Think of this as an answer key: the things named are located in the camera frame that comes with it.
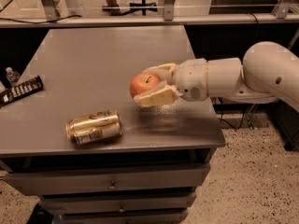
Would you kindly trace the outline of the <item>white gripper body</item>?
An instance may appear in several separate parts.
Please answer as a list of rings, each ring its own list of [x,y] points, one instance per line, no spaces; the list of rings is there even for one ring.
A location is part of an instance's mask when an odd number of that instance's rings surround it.
[[[188,60],[178,66],[174,73],[174,84],[181,98],[193,102],[204,101],[207,93],[207,61]]]

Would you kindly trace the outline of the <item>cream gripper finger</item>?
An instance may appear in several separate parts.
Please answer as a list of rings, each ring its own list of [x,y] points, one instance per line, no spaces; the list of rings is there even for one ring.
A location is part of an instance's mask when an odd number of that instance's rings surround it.
[[[165,63],[157,66],[152,66],[144,70],[144,73],[155,75],[161,81],[166,81],[168,84],[174,84],[174,74],[178,65],[175,63]]]
[[[162,81],[149,91],[136,95],[133,100],[141,107],[151,107],[171,105],[181,96],[182,93],[175,85],[169,85],[166,81]]]

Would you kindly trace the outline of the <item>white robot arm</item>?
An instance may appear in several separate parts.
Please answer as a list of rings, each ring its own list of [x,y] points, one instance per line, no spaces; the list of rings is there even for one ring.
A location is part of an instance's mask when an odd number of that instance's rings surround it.
[[[145,70],[160,82],[133,97],[143,107],[222,97],[248,104],[277,99],[299,111],[299,57],[274,42],[252,45],[242,59],[187,60]]]

